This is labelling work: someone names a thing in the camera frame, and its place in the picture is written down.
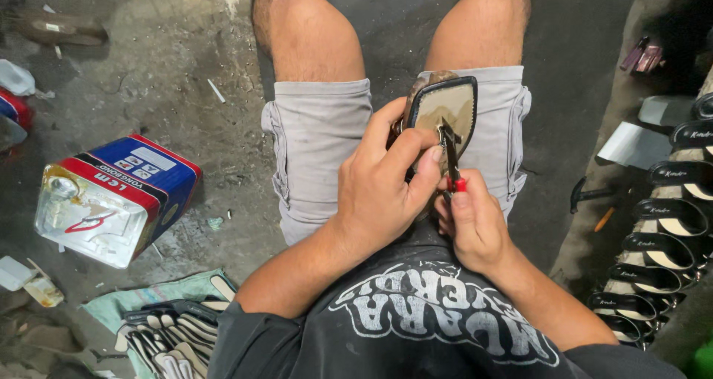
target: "black t-shirt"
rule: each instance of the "black t-shirt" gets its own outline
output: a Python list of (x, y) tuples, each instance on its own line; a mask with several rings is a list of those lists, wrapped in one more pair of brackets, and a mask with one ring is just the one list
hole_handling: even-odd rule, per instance
[(326, 289), (307, 315), (219, 318), (209, 379), (684, 378), (633, 347), (561, 353), (428, 224)]

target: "green cloth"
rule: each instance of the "green cloth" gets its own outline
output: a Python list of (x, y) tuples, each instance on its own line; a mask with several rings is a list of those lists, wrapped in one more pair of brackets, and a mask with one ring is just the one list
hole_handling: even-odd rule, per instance
[(685, 374), (688, 379), (713, 379), (713, 337), (696, 350)]
[[(121, 327), (121, 314), (125, 311), (135, 311), (144, 305), (171, 300), (203, 301), (206, 295), (215, 295), (225, 300), (215, 289), (210, 278), (221, 275), (229, 283), (222, 268), (214, 271), (192, 275), (179, 281), (151, 285), (138, 290), (116, 291), (104, 294), (101, 297), (82, 305), (90, 315), (101, 322), (112, 333)], [(141, 379), (153, 379), (151, 370), (141, 362), (141, 359), (132, 350), (128, 351), (131, 365), (136, 375)]]

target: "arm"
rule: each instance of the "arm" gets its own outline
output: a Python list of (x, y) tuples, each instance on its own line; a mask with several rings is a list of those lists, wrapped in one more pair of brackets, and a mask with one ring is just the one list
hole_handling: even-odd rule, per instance
[(551, 281), (512, 244), (498, 200), (488, 194), (477, 170), (463, 170), (468, 191), (442, 198), (441, 232), (454, 238), (454, 250), (468, 269), (482, 273), (561, 351), (588, 344), (619, 342), (601, 319)]
[[(432, 130), (405, 130), (386, 149), (391, 124), (405, 98), (375, 113), (361, 144), (339, 168), (338, 212), (310, 237), (273, 257), (240, 286), (245, 312), (284, 318), (305, 313), (329, 285), (400, 236), (423, 209), (441, 179), (443, 149)], [(418, 173), (404, 183), (423, 149)]]

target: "pliers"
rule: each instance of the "pliers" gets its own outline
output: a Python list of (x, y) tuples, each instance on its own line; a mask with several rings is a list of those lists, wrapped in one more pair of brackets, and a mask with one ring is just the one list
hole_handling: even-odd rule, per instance
[(441, 117), (442, 125), (439, 127), (443, 145), (446, 148), (446, 156), (448, 157), (448, 189), (443, 192), (443, 198), (450, 206), (450, 199), (454, 192), (466, 192), (466, 179), (460, 176), (458, 167), (458, 153), (456, 152), (456, 144), (460, 143), (460, 137), (453, 132), (448, 121)]

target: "hand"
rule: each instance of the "hand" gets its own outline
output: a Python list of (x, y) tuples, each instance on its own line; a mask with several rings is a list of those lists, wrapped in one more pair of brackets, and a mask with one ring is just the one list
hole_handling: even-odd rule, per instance
[[(330, 226), (347, 252), (364, 259), (406, 231), (441, 180), (443, 149), (432, 130), (407, 129), (386, 149), (391, 124), (405, 105), (406, 98), (399, 98), (376, 112), (361, 144), (339, 167), (339, 209)], [(418, 173), (407, 184), (406, 171), (424, 149)]]
[[(443, 196), (436, 199), (441, 234), (454, 239), (453, 248), (460, 263), (473, 272), (491, 277), (503, 271), (517, 248), (512, 244), (498, 199), (488, 193), (480, 171), (464, 169), (467, 192), (456, 192), (450, 208)], [(446, 180), (439, 184), (446, 189)]]

